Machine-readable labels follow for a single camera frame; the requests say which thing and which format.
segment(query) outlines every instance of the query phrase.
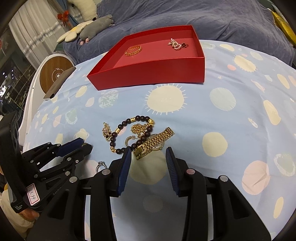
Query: silver screw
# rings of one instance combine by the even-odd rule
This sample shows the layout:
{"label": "silver screw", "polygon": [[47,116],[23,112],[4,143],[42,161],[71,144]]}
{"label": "silver screw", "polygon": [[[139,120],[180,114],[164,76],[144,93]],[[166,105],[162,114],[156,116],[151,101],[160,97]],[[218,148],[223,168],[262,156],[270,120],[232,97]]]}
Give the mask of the silver screw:
{"label": "silver screw", "polygon": [[74,183],[74,182],[77,181],[77,177],[70,177],[69,181],[70,181],[71,183]]}
{"label": "silver screw", "polygon": [[102,174],[103,175],[109,175],[111,173],[111,171],[109,170],[109,169],[104,169],[103,171],[102,171]]}
{"label": "silver screw", "polygon": [[228,177],[222,175],[222,176],[220,177],[220,180],[221,180],[222,182],[227,182],[227,181],[228,181]]}
{"label": "silver screw", "polygon": [[186,170],[186,172],[187,172],[187,174],[189,174],[189,175],[193,175],[193,174],[195,173],[195,170],[192,169],[192,168],[189,168],[189,169]]}

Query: gray plush toy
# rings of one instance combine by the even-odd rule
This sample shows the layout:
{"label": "gray plush toy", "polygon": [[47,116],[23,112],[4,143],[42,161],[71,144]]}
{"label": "gray plush toy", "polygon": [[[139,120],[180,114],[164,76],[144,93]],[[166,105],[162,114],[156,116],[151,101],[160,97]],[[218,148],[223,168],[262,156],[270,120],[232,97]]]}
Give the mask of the gray plush toy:
{"label": "gray plush toy", "polygon": [[80,33],[80,45],[84,42],[88,43],[92,38],[94,38],[98,33],[102,32],[104,29],[114,26],[114,21],[112,20],[112,15],[107,15],[105,17],[98,18],[91,24],[87,25]]}

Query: orange ribbon bow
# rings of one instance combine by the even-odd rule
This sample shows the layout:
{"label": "orange ribbon bow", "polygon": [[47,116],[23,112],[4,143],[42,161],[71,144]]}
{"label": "orange ribbon bow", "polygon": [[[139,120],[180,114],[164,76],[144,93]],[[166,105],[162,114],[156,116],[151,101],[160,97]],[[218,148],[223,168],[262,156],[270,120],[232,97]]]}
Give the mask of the orange ribbon bow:
{"label": "orange ribbon bow", "polygon": [[63,14],[58,14],[57,15],[58,20],[61,20],[63,22],[64,26],[66,25],[66,22],[69,21],[68,15],[69,15],[68,10],[66,10]]}

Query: tablecloth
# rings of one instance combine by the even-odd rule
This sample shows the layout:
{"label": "tablecloth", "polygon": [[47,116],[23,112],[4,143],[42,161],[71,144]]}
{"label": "tablecloth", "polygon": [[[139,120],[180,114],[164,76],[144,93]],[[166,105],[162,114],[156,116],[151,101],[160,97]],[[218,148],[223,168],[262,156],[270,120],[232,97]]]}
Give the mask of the tablecloth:
{"label": "tablecloth", "polygon": [[[141,161],[133,158],[125,191],[111,199],[119,241],[181,240],[186,198],[178,198],[172,189],[164,154],[168,146],[177,158],[205,176],[227,175],[272,237],[295,210],[295,70],[243,46],[210,40],[201,40],[201,45],[204,84],[97,91],[87,74],[103,57],[100,55],[77,65],[56,97],[44,101],[32,121],[24,150],[77,137],[93,145],[92,153],[77,165],[79,178],[93,176],[99,161],[109,165],[119,157],[102,135],[103,122],[115,130],[127,118],[148,115],[155,120],[153,133],[166,127],[175,132],[162,150]],[[124,147],[125,139],[132,135],[130,127],[120,132],[117,148]],[[90,240],[88,202],[89,197],[85,229]]]}

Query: light blue tablecloth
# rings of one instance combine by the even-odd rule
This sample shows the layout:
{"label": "light blue tablecloth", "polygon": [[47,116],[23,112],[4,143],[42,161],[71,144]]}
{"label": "light blue tablecloth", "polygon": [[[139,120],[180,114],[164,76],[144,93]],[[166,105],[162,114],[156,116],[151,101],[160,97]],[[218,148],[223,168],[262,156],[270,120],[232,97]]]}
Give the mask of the light blue tablecloth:
{"label": "light blue tablecloth", "polygon": [[[296,72],[275,57],[243,46],[201,43],[206,58],[203,85],[97,91],[86,76],[102,55],[77,65],[57,96],[40,106],[24,149],[82,137],[94,148],[76,175],[90,177],[98,161],[109,165],[119,157],[102,135],[103,122],[115,130],[127,118],[148,115],[155,120],[153,133],[168,126],[175,132],[165,148],[171,146],[176,157],[205,176],[227,175],[274,237],[296,207]],[[132,135],[130,127],[121,131],[116,147],[124,147]],[[186,198],[172,190],[165,148],[141,161],[133,159],[125,191],[111,200],[119,241],[181,240]],[[89,239],[88,211],[85,225]]]}

